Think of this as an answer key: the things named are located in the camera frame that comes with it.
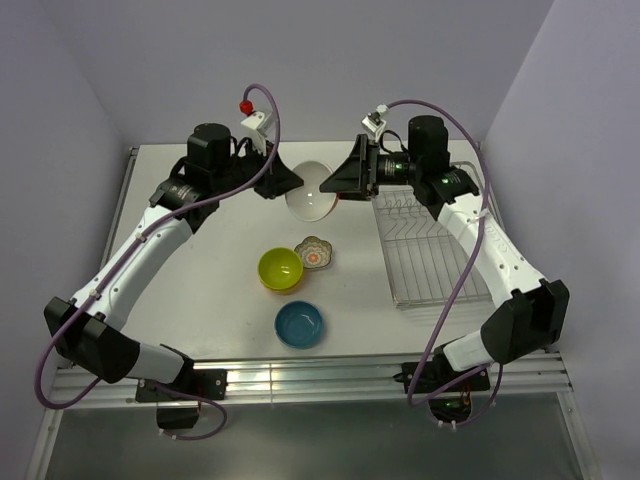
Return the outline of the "white bowl orange outside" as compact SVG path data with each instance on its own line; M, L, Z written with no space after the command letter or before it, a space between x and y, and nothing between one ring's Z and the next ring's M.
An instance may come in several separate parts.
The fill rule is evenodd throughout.
M335 193L323 193L320 185L332 174L326 164L308 160L293 168L293 172L303 180L303 185L285 194L289 212L298 220L317 222L328 216L337 204Z

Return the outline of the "lime green bowl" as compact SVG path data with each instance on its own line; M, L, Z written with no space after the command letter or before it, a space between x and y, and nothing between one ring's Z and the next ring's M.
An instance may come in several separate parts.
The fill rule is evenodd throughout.
M260 282L275 288L287 288L301 280L304 266L294 250L277 247L261 256L257 272Z

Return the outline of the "blue ceramic bowl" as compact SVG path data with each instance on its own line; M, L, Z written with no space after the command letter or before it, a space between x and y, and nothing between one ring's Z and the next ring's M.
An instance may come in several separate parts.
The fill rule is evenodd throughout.
M274 330L277 338L287 347L306 350L323 339L325 322L315 305L305 301L292 301L277 312Z

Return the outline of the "yellow orange bowl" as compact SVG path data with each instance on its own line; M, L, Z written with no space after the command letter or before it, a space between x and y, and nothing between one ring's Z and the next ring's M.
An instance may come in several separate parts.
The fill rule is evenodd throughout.
M278 295L289 295L293 292L295 292L296 290L298 290L301 286L304 285L304 279L299 280L296 284L294 285L290 285L287 288L275 288L271 285L268 285L267 283L261 282L261 285L270 292L273 292L274 294L278 294Z

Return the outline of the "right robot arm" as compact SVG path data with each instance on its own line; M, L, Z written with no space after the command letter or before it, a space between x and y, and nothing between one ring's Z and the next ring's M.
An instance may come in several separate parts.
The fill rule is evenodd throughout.
M407 147L392 153L383 150L386 122L381 114L369 114L363 127L347 159L321 184L321 192L364 201L382 186L410 186L415 199L468 255L496 308L478 331L441 348L444 358L432 368L435 383L455 389L473 367L504 365L557 342L568 288L560 280L547 280L524 258L489 212L483 188L452 165L444 121L431 115L412 118Z

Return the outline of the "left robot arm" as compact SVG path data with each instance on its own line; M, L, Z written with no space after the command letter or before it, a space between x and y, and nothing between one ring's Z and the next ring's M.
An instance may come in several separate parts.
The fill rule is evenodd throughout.
M185 156L151 195L120 249L70 299L55 297L46 305L52 351L108 383L144 379L159 382L172 399L191 394L191 358L167 346L141 343L122 329L165 262L222 200L246 189L271 200L302 186L302 179L282 163L279 141L267 138L267 127L253 117L243 127L246 135L239 142L224 125L195 127Z

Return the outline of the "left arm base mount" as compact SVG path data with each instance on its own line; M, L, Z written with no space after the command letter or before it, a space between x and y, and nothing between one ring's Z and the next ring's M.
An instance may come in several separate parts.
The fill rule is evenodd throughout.
M139 380L134 399L139 404L156 405L156 424L163 434L180 440L201 440L226 426L228 413L219 401L225 398L227 385L225 369L196 369L171 384ZM201 419L204 406L221 414L219 425L210 433L187 435Z

